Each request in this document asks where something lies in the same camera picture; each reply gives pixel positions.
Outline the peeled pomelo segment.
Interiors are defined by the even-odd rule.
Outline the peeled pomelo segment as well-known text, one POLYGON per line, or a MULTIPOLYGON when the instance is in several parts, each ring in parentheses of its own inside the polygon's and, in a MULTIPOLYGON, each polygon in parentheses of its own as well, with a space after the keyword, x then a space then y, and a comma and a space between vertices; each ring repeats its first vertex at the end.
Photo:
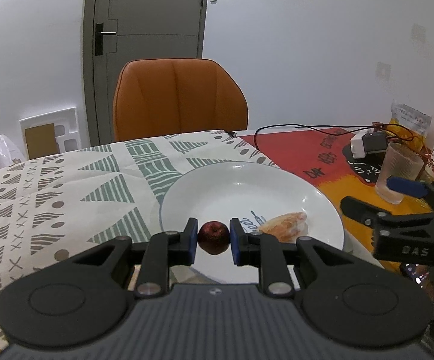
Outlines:
POLYGON ((306 235, 306 219, 303 211, 282 214, 260 225, 258 231, 275 236, 279 242, 294 243, 299 236, 306 235))

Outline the frosted plastic cup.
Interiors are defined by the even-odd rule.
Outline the frosted plastic cup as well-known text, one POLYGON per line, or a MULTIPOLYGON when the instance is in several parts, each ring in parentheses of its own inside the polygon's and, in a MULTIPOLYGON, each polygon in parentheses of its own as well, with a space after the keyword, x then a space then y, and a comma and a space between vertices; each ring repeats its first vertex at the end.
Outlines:
POLYGON ((408 180, 416 180, 424 166, 422 158, 406 145, 391 142, 385 153, 385 158, 376 182, 376 193, 387 203, 398 205, 404 195, 394 192, 387 186, 387 180, 391 176, 397 176, 408 180))

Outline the snack bag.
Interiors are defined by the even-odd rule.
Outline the snack bag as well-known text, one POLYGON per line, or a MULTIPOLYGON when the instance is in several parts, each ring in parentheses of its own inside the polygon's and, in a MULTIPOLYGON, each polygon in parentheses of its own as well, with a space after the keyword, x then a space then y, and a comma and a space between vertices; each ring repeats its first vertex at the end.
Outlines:
POLYGON ((393 102, 388 131, 401 138, 425 138, 431 127, 432 117, 404 103, 393 102))

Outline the white power adapter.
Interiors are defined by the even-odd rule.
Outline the white power adapter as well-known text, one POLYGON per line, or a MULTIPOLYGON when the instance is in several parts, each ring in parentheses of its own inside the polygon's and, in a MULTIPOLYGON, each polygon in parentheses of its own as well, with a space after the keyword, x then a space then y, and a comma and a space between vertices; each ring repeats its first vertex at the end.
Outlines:
POLYGON ((350 139, 350 150, 354 159, 383 153, 387 150, 387 146, 388 138, 385 131, 377 131, 372 128, 359 131, 350 139))

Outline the red orange printed mat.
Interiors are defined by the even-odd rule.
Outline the red orange printed mat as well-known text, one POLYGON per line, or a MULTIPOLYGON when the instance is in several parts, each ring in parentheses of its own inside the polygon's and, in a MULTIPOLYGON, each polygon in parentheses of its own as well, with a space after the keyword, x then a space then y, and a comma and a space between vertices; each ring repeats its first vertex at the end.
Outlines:
POLYGON ((256 136, 250 132, 242 132, 239 136, 278 167, 318 188, 335 207, 340 206, 343 197, 352 196, 396 215, 430 211, 422 199, 404 197, 398 205, 382 199, 373 183, 378 178, 378 166, 352 163, 345 157, 349 135, 329 136, 305 129, 272 128, 256 136))

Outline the patterned white tablecloth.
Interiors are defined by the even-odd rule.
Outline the patterned white tablecloth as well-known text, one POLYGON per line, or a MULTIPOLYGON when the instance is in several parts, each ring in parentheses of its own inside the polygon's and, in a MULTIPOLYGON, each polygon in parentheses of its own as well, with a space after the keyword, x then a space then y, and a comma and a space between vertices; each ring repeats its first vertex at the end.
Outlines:
MULTIPOLYGON (((15 280, 115 236, 160 230, 170 186, 229 161, 277 167, 223 130, 144 138, 33 159, 0 170, 0 291, 15 280)), ((6 346, 0 329, 0 351, 6 346)))

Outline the white ceramic plate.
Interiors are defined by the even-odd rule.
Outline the white ceramic plate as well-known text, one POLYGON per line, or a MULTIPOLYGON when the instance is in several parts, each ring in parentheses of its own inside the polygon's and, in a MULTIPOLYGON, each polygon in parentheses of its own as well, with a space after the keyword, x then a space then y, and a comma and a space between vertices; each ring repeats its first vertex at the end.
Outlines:
POLYGON ((237 218, 251 233, 292 212, 306 214, 306 235, 344 248, 343 222, 322 192, 290 172, 258 163, 216 163, 191 170, 166 192, 160 222, 165 231, 181 231, 190 218, 199 224, 229 224, 237 218))

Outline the white plastic bag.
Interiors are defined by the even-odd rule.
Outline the white plastic bag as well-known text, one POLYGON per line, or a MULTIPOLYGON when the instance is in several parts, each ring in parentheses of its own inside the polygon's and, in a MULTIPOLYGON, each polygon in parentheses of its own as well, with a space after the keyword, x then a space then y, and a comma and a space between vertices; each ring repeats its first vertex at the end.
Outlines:
POLYGON ((4 134, 0 135, 0 169, 26 161, 21 150, 4 134))

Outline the white foam packaging with cardboard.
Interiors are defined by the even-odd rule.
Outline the white foam packaging with cardboard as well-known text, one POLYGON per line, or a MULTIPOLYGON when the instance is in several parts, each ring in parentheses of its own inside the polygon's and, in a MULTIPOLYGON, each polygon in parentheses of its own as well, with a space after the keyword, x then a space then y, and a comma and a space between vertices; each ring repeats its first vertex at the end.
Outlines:
POLYGON ((20 119, 19 123, 29 159, 82 148, 74 107, 20 119))

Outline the orange leather chair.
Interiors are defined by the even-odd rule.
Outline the orange leather chair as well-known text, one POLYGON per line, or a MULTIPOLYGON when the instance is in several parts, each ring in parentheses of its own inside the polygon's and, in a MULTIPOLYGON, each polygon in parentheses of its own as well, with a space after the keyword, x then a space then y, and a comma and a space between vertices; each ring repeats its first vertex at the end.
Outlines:
POLYGON ((127 63, 113 101, 115 141, 205 130, 246 130, 248 104, 215 61, 156 58, 127 63))

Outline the grey door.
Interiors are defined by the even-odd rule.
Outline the grey door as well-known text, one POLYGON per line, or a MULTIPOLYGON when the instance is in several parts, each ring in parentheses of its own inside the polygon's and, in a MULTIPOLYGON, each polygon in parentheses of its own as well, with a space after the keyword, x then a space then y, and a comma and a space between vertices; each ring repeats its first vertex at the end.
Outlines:
POLYGON ((207 0, 84 0, 83 91, 90 143, 114 140, 113 99, 124 65, 138 59, 199 58, 207 0), (116 31, 94 55, 94 28, 116 31))

